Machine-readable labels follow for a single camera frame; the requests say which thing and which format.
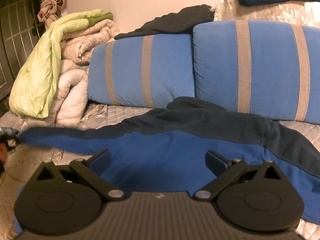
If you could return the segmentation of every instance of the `blue cushion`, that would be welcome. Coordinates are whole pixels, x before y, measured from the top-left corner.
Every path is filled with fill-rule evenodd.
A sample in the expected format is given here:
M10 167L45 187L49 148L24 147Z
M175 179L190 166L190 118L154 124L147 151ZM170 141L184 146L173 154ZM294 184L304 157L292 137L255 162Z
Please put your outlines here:
M192 36L157 34L97 46L91 56L89 99L135 107L166 107L195 97Z
M320 123L320 29L249 20L194 28L196 97L230 111Z

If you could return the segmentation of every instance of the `beige stripe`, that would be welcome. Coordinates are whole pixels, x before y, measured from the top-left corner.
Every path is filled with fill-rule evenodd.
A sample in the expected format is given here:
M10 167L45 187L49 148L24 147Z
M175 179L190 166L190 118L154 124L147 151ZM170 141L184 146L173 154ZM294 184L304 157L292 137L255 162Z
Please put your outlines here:
M113 77L112 77L112 49L113 45L115 44L115 41L111 41L108 43L106 48L106 80L107 80L107 90L110 97L110 100L112 101L113 105L119 105L115 88L113 86Z
M299 69L300 69L300 86L299 86L299 99L295 121L303 122L308 109L309 93L310 93L310 62L307 47L307 41L304 36L301 25L292 24L293 34L296 39Z
M251 96L251 46L248 21L236 21L238 43L238 108L249 113Z
M145 36L142 43L141 85L143 99L147 107L155 108L151 97L151 49L154 35Z

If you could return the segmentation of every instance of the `green blanket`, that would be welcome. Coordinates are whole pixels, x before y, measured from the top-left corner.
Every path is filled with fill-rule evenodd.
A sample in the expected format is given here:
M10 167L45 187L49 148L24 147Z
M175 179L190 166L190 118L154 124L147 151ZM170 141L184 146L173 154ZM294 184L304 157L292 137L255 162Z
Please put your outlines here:
M63 34L91 27L104 19L112 19L111 13L102 13L102 9L72 13L50 25L13 84L9 98L12 112L36 118L48 116L57 89Z

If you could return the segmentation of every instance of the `quilted bed cover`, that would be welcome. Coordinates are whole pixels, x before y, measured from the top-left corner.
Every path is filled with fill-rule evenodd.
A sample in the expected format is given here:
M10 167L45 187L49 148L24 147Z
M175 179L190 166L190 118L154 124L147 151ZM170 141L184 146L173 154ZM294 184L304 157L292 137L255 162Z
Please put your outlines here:
M104 120L96 129L117 124L125 118L144 114L149 110L149 108L108 106ZM320 125L295 121L280 123L303 134L318 151L320 150ZM89 128L90 124L84 123L82 127ZM57 149L30 148L25 145L19 146L14 154L8 157L5 164L6 171L0 177L0 240L11 240L16 236L13 205L19 188L28 181L38 165L45 159L52 160L56 165L65 165L78 157L79 155ZM307 240L320 239L320 226L302 219L297 232Z

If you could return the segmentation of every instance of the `round joint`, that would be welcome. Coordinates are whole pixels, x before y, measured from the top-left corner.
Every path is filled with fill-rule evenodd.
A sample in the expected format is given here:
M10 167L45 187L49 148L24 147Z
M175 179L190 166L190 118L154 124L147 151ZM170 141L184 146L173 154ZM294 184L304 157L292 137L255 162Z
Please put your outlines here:
M113 189L108 192L108 196L111 198L121 198L124 196L124 192L119 189Z
M207 198L211 197L211 193L207 190L199 190L196 192L195 196L198 199L207 199Z

